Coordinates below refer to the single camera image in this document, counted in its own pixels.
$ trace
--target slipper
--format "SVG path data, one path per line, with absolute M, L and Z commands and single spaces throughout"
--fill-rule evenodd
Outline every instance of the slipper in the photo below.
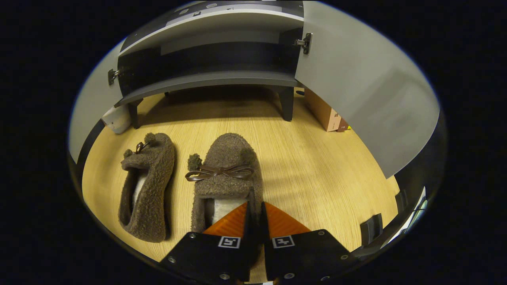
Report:
M 194 154 L 188 163 L 190 172 L 185 177 L 195 181 L 191 231 L 204 232 L 246 202 L 254 221 L 259 222 L 263 201 L 260 164 L 242 136 L 223 134 L 211 145 L 204 162 Z
M 131 235 L 149 242 L 166 238 L 164 192 L 174 168 L 174 145 L 164 133 L 146 134 L 136 151 L 125 151 L 122 168 L 128 171 L 118 218 Z

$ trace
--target wooden floor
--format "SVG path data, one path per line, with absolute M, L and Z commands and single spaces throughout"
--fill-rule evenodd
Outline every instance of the wooden floor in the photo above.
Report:
M 281 117 L 277 95 L 267 89 L 224 86 L 146 98 L 138 107 L 142 126 L 123 134 L 105 127 L 94 143 L 83 173 L 83 197 L 96 217 L 117 237 L 160 261 L 190 230 L 194 183 L 188 182 L 190 154 L 204 157 L 223 133 L 241 134 L 257 152 L 264 200 L 311 230 L 327 229 L 349 251 L 361 245 L 360 223 L 382 213 L 383 225 L 396 215 L 394 177 L 385 179 L 353 130 L 325 132 L 295 94 L 294 118 Z M 163 132 L 175 144 L 176 163 L 166 191 L 171 237 L 161 243 L 139 240 L 118 222 L 127 172 L 120 162 L 148 132 Z M 266 282 L 264 257 L 250 282 Z

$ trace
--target door hinge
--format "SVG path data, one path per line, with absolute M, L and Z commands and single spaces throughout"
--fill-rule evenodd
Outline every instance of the door hinge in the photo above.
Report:
M 294 45 L 295 46 L 302 46 L 303 47 L 303 53 L 309 54 L 310 53 L 310 44 L 312 43 L 312 32 L 306 33 L 306 37 L 302 40 L 295 40 Z
M 120 74 L 120 71 L 117 70 L 117 71 L 114 71 L 114 70 L 109 70 L 107 72 L 107 80 L 109 81 L 109 85 L 112 85 L 114 82 L 115 82 L 115 78 Z

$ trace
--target black background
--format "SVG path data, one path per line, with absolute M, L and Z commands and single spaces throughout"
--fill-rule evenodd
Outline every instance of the black background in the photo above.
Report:
M 76 94 L 100 59 L 161 2 L 40 2 L 4 7 L 2 283 L 169 283 L 103 233 L 81 205 L 65 158 Z M 433 207 L 394 248 L 344 283 L 505 282 L 505 2 L 336 3 L 402 47 L 427 74 L 448 118 L 449 160 Z

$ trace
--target gray cabinet door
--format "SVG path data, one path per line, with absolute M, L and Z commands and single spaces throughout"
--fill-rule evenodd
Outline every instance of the gray cabinet door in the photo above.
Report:
M 70 155 L 76 163 L 79 152 L 93 126 L 123 97 L 118 79 L 115 79 L 112 85 L 109 85 L 107 79 L 107 72 L 110 69 L 118 70 L 118 54 L 123 42 L 124 40 L 109 51 L 90 73 L 74 103 L 70 118 L 68 145 Z
M 359 20 L 317 1 L 304 1 L 296 80 L 313 90 L 352 127 L 385 177 L 407 165 L 437 124 L 437 98 L 417 65 Z

